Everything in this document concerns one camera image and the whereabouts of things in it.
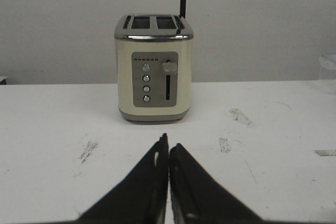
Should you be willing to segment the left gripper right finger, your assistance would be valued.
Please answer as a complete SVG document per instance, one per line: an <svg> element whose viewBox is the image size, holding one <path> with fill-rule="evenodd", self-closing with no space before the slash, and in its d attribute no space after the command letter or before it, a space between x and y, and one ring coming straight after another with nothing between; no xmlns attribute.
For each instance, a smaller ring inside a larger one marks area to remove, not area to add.
<svg viewBox="0 0 336 224"><path fill-rule="evenodd" d="M175 223L263 223L223 188L178 143L170 150L170 188Z"/></svg>

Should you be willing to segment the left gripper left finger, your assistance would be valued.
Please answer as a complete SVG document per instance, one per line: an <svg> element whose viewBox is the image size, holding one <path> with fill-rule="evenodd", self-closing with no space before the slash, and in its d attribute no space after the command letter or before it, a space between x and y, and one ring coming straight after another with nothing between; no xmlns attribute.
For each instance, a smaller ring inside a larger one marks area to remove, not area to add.
<svg viewBox="0 0 336 224"><path fill-rule="evenodd" d="M126 177L75 223L164 223L169 145L163 134Z"/></svg>

